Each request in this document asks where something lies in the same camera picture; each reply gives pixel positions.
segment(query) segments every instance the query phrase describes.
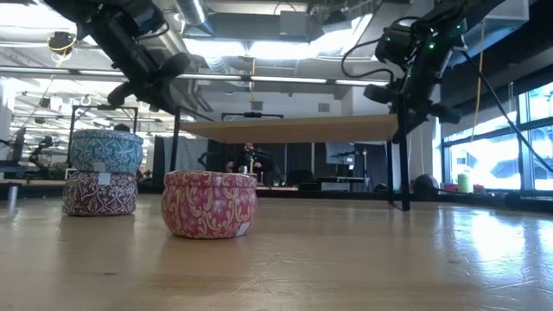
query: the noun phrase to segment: ceiling pipe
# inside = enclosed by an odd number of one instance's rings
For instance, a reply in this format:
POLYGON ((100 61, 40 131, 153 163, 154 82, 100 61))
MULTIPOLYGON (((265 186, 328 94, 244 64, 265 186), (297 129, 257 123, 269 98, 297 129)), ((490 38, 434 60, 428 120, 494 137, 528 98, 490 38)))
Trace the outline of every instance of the ceiling pipe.
POLYGON ((204 0, 175 0, 175 7, 187 25, 213 36, 213 29, 207 20, 207 7, 204 0))

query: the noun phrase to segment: fluorescent light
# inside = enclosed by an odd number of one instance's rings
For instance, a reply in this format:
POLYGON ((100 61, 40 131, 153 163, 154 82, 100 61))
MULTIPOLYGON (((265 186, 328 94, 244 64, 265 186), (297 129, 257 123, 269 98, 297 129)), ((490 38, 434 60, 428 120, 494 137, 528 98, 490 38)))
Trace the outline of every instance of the fluorescent light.
POLYGON ((80 74, 84 75, 98 75, 98 76, 111 76, 111 77, 122 77, 124 78, 124 74, 119 71, 113 71, 113 70, 79 70, 80 74))
POLYGON ((203 57, 244 56, 244 44, 239 41, 184 39, 188 52, 203 57))
POLYGON ((196 119, 192 116, 181 116, 181 120, 188 121, 188 122, 196 121, 196 119))
POLYGON ((306 42, 256 41, 248 55, 262 60, 303 60, 310 53, 306 42))
POLYGON ((267 76, 251 76, 252 81, 262 82, 286 82, 286 83, 307 83, 307 84, 326 84, 326 79, 312 78, 293 78, 293 77, 267 77, 267 76))
POLYGON ((336 30, 329 32, 311 41, 309 44, 309 52, 315 57, 320 53, 332 53, 336 54, 342 49, 346 43, 347 38, 351 37, 352 30, 336 30))
POLYGON ((179 76, 181 79, 204 79, 204 80, 222 80, 222 81, 240 81, 241 76, 230 74, 202 74, 202 73, 184 73, 179 76))
POLYGON ((385 86, 388 83, 384 81, 364 81, 364 80, 349 80, 338 79, 335 81, 337 86, 385 86))
MULTIPOLYGON (((10 130, 19 130, 19 128, 11 126, 10 130)), ((33 132, 33 133, 53 132, 58 134, 69 134, 68 129, 53 129, 53 128, 27 128, 27 132, 33 132)))
POLYGON ((97 124, 100 124, 100 125, 104 125, 104 126, 110 126, 111 125, 111 122, 106 120, 106 119, 103 119, 103 118, 95 118, 92 120, 94 123, 97 123, 97 124))

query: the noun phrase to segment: desk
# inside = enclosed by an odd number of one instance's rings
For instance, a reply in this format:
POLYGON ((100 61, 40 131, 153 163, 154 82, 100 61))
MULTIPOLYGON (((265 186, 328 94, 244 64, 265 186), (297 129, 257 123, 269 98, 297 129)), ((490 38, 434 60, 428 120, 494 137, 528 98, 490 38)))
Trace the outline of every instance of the desk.
POLYGON ((401 170, 402 211, 410 210, 410 179, 407 158, 407 110, 397 103, 397 115, 310 117, 243 122, 202 122, 181 124, 181 109, 175 112, 175 131, 170 169, 175 169, 179 131, 203 136, 220 143, 327 143, 327 142, 387 142, 388 202, 393 203, 391 141, 397 133, 401 170))

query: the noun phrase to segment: person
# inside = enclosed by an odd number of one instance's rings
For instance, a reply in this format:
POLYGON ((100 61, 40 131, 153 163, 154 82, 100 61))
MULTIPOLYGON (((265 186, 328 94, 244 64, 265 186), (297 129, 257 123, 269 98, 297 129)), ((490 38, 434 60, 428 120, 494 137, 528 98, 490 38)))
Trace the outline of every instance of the person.
POLYGON ((127 133, 130 133, 130 127, 125 124, 117 124, 113 127, 113 130, 126 131, 127 133))
POLYGON ((263 164, 261 163, 259 156, 256 154, 256 150, 255 150, 255 147, 253 146, 253 143, 244 144, 244 149, 238 153, 238 159, 236 163, 233 163, 233 164, 238 164, 235 166, 238 168, 238 171, 240 171, 242 167, 247 167, 248 173, 258 174, 260 171, 263 170, 263 164), (252 160, 253 160, 253 172, 250 172, 250 166, 251 166, 252 160))

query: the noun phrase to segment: yellow cable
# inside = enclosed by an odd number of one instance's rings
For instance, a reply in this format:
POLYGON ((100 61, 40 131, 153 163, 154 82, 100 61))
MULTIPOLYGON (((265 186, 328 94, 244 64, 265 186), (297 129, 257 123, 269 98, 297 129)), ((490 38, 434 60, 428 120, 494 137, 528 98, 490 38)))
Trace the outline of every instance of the yellow cable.
MULTIPOLYGON (((479 70, 482 72, 482 67, 484 66, 484 39, 486 38, 486 19, 482 21, 482 32, 481 32, 481 38, 480 38, 480 65, 479 70)), ((476 128, 476 124, 478 123, 478 111, 480 111, 480 101, 482 98, 482 78, 478 76, 478 87, 476 90, 476 111, 474 112, 474 125, 473 125, 473 133, 470 136, 470 143, 472 145, 474 140, 474 129, 476 128)))
POLYGON ((75 42, 77 41, 77 38, 74 38, 73 41, 71 41, 71 43, 67 44, 65 47, 63 48, 51 48, 50 47, 50 39, 48 38, 48 40, 46 40, 46 43, 48 44, 48 48, 50 48, 50 51, 52 52, 59 52, 59 51, 64 51, 64 50, 67 50, 68 48, 72 47, 73 44, 75 44, 75 42))

